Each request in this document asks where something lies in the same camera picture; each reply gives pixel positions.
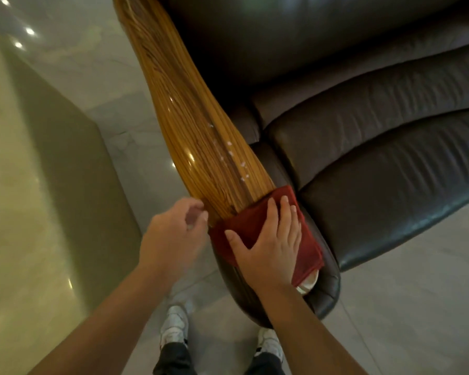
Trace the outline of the person's white shoe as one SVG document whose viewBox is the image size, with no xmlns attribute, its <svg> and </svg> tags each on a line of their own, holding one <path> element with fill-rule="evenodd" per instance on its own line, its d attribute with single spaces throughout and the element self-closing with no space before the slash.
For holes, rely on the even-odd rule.
<svg viewBox="0 0 469 375">
<path fill-rule="evenodd" d="M 254 357 L 262 353 L 269 353 L 276 356 L 280 362 L 283 362 L 284 352 L 280 340 L 273 329 L 261 328 L 258 331 L 257 347 Z"/>
<path fill-rule="evenodd" d="M 160 350 L 169 343 L 181 343 L 188 347 L 188 314 L 179 304 L 171 305 L 160 328 Z"/>
</svg>

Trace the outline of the person's right trouser leg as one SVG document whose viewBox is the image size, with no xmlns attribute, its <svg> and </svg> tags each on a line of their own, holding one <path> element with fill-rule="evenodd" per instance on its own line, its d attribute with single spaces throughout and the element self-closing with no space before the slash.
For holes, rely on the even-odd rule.
<svg viewBox="0 0 469 375">
<path fill-rule="evenodd" d="M 257 352 L 244 375 L 286 375 L 282 360 L 268 352 Z"/>
</svg>

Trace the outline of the dark brown leather sofa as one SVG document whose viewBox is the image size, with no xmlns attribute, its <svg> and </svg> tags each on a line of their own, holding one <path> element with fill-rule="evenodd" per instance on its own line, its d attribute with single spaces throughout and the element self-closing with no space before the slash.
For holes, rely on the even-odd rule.
<svg viewBox="0 0 469 375">
<path fill-rule="evenodd" d="M 469 204 L 469 0 L 160 0 L 277 187 L 341 273 Z"/>
</svg>

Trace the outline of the person's right white shoe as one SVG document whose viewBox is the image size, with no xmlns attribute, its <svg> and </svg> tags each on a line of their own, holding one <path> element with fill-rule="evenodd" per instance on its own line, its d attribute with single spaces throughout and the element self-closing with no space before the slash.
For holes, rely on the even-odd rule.
<svg viewBox="0 0 469 375">
<path fill-rule="evenodd" d="M 280 362 L 283 362 L 284 352 L 280 340 L 273 329 L 261 328 L 258 331 L 257 347 L 254 357 L 262 353 L 269 353 L 276 356 Z"/>
</svg>

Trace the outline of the person's left white shoe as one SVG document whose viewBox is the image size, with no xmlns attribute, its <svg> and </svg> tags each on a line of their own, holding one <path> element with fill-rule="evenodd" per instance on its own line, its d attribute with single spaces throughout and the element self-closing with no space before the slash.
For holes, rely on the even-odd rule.
<svg viewBox="0 0 469 375">
<path fill-rule="evenodd" d="M 181 343 L 188 347 L 188 314 L 179 304 L 171 305 L 160 328 L 160 350 L 169 343 Z"/>
</svg>

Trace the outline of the person's left hand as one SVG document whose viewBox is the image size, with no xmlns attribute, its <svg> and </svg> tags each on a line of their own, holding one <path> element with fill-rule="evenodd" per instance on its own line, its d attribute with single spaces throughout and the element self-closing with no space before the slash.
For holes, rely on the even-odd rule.
<svg viewBox="0 0 469 375">
<path fill-rule="evenodd" d="M 180 200 L 156 214 L 141 241 L 137 270 L 175 283 L 190 268 L 205 247 L 202 239 L 190 237 L 180 223 Z"/>
</svg>

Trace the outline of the person's left forearm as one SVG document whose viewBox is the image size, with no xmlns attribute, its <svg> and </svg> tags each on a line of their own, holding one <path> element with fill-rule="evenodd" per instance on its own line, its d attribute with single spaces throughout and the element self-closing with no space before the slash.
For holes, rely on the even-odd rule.
<svg viewBox="0 0 469 375">
<path fill-rule="evenodd" d="M 181 265 L 139 264 L 27 375 L 121 375 Z"/>
</svg>

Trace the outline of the red cleaning cloth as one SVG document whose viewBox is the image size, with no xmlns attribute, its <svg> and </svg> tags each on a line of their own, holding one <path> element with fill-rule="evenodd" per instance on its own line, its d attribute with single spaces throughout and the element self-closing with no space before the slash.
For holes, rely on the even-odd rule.
<svg viewBox="0 0 469 375">
<path fill-rule="evenodd" d="M 238 267 L 235 255 L 226 239 L 225 231 L 232 230 L 236 232 L 244 245 L 249 249 L 252 248 L 267 219 L 268 200 L 273 198 L 279 207 L 280 199 L 283 196 L 288 197 L 290 205 L 295 205 L 301 223 L 300 249 L 294 269 L 292 285 L 302 295 L 306 295 L 316 284 L 319 270 L 324 266 L 323 253 L 321 246 L 315 240 L 305 222 L 304 214 L 298 206 L 294 190 L 290 185 L 273 190 L 270 194 L 241 211 L 238 215 L 218 222 L 209 230 L 209 236 L 215 252 L 229 265 Z"/>
</svg>

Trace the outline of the person's right hand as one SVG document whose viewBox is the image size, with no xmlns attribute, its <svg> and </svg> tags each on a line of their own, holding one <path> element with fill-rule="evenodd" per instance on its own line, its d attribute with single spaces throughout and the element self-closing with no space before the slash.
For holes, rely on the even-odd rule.
<svg viewBox="0 0 469 375">
<path fill-rule="evenodd" d="M 246 283 L 259 298 L 281 290 L 290 290 L 300 296 L 292 285 L 292 278 L 301 241 L 301 223 L 295 205 L 291 205 L 291 209 L 292 226 L 288 240 L 279 240 L 277 228 L 280 207 L 278 208 L 275 200 L 270 198 L 267 219 L 253 246 L 254 256 L 236 258 Z"/>
</svg>

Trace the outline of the person's trouser leg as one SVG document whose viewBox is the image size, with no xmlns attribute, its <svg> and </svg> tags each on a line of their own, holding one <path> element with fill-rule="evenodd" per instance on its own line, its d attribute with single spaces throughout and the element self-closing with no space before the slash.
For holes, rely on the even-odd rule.
<svg viewBox="0 0 469 375">
<path fill-rule="evenodd" d="M 282 360 L 268 352 L 257 352 L 244 375 L 286 375 Z"/>
<path fill-rule="evenodd" d="M 184 342 L 170 342 L 162 346 L 152 375 L 198 375 L 188 346 Z"/>
</svg>

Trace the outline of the person's right forearm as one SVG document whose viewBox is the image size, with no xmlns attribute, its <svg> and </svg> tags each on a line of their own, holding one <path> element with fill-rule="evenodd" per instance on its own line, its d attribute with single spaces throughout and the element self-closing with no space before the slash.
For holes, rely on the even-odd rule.
<svg viewBox="0 0 469 375">
<path fill-rule="evenodd" d="M 368 375 L 290 284 L 256 290 L 292 375 Z"/>
</svg>

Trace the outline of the person's left trouser leg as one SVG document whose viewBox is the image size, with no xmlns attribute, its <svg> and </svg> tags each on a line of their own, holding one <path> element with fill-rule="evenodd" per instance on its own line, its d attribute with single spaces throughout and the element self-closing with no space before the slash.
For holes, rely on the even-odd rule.
<svg viewBox="0 0 469 375">
<path fill-rule="evenodd" d="M 188 346 L 184 342 L 170 342 L 162 346 L 152 375 L 198 375 Z"/>
</svg>

